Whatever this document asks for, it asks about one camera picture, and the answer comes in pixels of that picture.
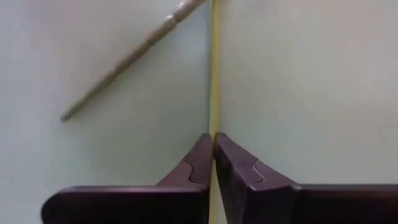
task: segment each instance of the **pale green wall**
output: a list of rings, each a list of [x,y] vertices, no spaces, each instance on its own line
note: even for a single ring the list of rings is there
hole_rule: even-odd
[[[298,182],[398,183],[398,1],[221,2],[221,129]]]
[[[71,185],[154,184],[207,132],[208,5],[59,120],[177,4],[0,1],[0,223],[41,223],[45,199]]]

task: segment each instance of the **wooden stick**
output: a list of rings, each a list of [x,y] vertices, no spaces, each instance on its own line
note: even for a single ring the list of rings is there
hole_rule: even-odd
[[[115,68],[107,73],[102,80],[100,80],[93,88],[76,103],[74,103],[69,110],[61,115],[62,121],[69,120],[74,114],[79,112],[92,98],[102,92],[108,87],[123,71],[130,67],[134,62],[138,61],[145,53],[159,40],[172,31],[178,23],[187,18],[192,11],[194,11],[205,0],[188,0],[182,1],[178,5],[178,9],[171,15],[167,16],[163,24],[155,31],[153,31],[136,49],[128,55],[124,60],[120,61]]]

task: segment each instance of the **chopstick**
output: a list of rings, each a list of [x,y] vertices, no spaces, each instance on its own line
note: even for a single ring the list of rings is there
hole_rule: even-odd
[[[123,71],[145,55],[153,45],[158,43],[158,41],[171,32],[178,23],[186,19],[191,12],[193,12],[204,1],[205,0],[188,0],[180,2],[177,6],[177,10],[173,14],[167,16],[163,24],[158,29],[150,33],[131,54],[121,60],[112,71],[108,72],[93,88],[89,89],[80,100],[66,110],[66,112],[61,115],[60,119],[62,121],[67,121],[79,112],[91,99],[101,93],[106,87],[115,81]]]

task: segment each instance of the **yellow vertical line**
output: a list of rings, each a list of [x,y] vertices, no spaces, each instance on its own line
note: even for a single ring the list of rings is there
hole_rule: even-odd
[[[218,131],[218,117],[219,117],[219,59],[218,59],[218,0],[211,0],[211,31],[210,31],[210,41],[211,41],[211,62],[210,62],[210,74],[211,74],[211,84],[210,84],[210,123],[209,123],[209,133],[213,140],[215,139],[216,133]]]
[[[218,132],[219,124],[219,108],[220,108],[220,92],[219,92],[219,36],[218,36],[218,0],[211,0],[210,6],[211,16],[211,62],[210,62],[210,117],[209,117],[209,133],[213,142]],[[224,207],[220,195],[220,188],[217,181],[216,163],[213,161],[211,170],[211,187],[210,187],[210,213],[209,224],[226,223]]]

